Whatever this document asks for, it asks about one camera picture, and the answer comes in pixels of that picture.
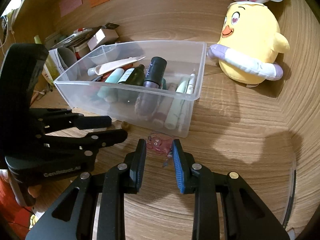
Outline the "left hand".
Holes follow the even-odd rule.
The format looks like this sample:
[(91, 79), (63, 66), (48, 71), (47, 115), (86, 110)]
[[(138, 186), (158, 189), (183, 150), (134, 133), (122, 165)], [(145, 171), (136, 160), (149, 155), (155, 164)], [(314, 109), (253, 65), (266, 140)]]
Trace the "left hand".
[(8, 183), (13, 191), (16, 202), (23, 207), (35, 205), (42, 185), (26, 186), (17, 182), (8, 170), (1, 170), (1, 179)]

